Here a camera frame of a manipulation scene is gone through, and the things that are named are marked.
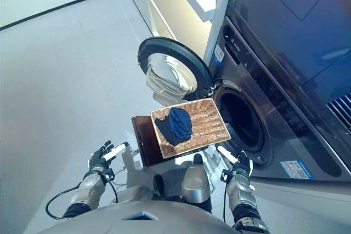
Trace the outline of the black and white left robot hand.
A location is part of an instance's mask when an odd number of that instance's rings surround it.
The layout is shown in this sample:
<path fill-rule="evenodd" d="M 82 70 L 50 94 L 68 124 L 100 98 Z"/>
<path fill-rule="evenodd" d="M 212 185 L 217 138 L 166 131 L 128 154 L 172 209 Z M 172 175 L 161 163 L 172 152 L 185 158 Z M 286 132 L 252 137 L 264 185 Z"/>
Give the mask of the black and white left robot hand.
<path fill-rule="evenodd" d="M 125 150 L 127 146 L 129 146 L 128 142 L 123 142 L 115 146 L 111 140 L 106 141 L 91 154 L 88 160 L 88 171 L 99 170 L 103 172 L 108 170 L 111 162 L 119 153 Z"/>

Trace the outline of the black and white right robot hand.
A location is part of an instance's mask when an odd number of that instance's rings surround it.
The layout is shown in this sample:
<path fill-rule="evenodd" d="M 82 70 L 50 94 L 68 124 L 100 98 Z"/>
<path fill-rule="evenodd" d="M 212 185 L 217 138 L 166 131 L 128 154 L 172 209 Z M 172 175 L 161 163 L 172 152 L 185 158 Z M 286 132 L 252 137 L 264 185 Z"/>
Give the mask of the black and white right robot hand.
<path fill-rule="evenodd" d="M 247 172 L 248 176 L 251 176 L 253 162 L 247 157 L 247 154 L 244 151 L 240 151 L 237 157 L 232 155 L 231 152 L 225 149 L 222 145 L 217 146 L 217 151 L 232 164 L 233 170 L 243 169 Z"/>

